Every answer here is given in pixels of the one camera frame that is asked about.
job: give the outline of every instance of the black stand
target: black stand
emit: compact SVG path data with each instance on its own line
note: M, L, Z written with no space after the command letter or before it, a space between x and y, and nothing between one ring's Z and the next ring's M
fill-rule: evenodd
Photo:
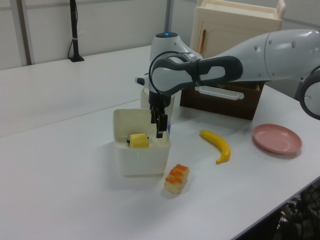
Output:
M71 13L73 57L70 57L69 59L71 60L71 62L75 63L75 62L84 61L84 58L79 54L78 31L77 31L78 13L77 13L76 0L70 0L70 13Z

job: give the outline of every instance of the white wall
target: white wall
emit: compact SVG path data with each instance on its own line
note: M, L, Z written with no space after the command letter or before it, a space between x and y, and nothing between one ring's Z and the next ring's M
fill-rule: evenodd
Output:
M165 29L166 0L77 0L82 56L151 44ZM25 0L33 64L67 58L72 39L68 0Z
M0 70L27 64L18 8L0 0Z
M231 2L275 8L278 0L231 0ZM169 30L178 33L187 45L191 40L196 3L197 0L171 1ZM320 29L319 0L286 0L285 3L283 30ZM300 81L285 79L268 82L267 85L293 98L299 83Z

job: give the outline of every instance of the banana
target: banana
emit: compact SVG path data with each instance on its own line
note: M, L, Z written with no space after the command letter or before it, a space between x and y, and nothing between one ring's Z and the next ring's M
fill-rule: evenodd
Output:
M209 130L201 130L200 136L220 149L221 157L215 162L216 164L229 161L231 150L228 143L222 137Z

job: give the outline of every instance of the yellow sponge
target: yellow sponge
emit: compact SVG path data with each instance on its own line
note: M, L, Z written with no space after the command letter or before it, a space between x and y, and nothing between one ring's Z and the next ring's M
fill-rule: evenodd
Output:
M147 134L139 133L139 134L131 134L130 135L130 148L148 148L149 147L149 139Z

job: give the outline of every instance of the white container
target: white container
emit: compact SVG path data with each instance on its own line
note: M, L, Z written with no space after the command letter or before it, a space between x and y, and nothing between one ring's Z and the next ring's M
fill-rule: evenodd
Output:
M117 109L113 112L114 155L116 169L122 176L162 174L167 165L171 142L168 131L156 138L156 124L151 124L149 109ZM130 148L131 134L146 133L149 147Z
M284 0L278 0L276 8L197 0L190 47L210 58L255 36L279 31L285 9Z
M173 94L171 96L171 101L169 106L167 106L164 109L165 114L167 114L168 116L168 122L170 122L171 120L171 115L172 115L172 111L174 109L174 103L175 103L175 95ZM140 98L140 107L142 109L149 109L150 108L150 103L149 103L149 88L144 87L141 90L141 98Z

